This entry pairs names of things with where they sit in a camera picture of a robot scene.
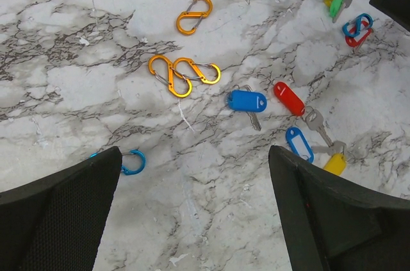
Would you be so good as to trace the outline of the blue framed key tag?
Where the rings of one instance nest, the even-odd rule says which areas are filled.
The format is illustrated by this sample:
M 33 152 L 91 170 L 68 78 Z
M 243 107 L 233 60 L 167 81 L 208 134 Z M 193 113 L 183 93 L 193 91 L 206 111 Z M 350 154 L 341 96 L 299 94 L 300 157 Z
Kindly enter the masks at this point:
M 309 163 L 314 162 L 313 150 L 298 127 L 288 128 L 285 137 L 293 153 Z

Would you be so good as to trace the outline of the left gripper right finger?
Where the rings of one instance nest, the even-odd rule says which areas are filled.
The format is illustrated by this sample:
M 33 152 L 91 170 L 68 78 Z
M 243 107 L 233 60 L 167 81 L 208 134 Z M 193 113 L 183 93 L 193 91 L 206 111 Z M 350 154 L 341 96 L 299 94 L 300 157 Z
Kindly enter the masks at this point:
M 284 147 L 268 154 L 293 270 L 409 270 L 409 201 L 357 185 Z

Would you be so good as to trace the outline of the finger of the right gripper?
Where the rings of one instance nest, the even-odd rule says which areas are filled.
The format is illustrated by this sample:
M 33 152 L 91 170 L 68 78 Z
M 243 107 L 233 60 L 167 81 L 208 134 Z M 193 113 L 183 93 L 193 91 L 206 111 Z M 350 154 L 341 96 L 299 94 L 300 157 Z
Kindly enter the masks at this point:
M 369 3 L 409 31 L 410 0 L 370 0 Z

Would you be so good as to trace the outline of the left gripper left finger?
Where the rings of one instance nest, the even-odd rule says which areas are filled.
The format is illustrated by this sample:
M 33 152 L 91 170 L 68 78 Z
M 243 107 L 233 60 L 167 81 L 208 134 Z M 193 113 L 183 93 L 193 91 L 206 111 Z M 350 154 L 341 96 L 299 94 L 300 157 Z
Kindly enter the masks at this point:
M 1 270 L 92 270 L 121 164 L 111 147 L 1 192 Z

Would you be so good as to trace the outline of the green framed key tag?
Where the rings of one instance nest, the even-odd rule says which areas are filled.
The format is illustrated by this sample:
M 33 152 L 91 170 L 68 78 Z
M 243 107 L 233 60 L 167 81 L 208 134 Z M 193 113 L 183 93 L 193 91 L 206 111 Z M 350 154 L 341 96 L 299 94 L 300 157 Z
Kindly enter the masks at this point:
M 342 11 L 348 8 L 352 3 L 352 0 L 333 0 L 329 8 L 329 15 L 332 18 L 332 22 L 336 23 Z

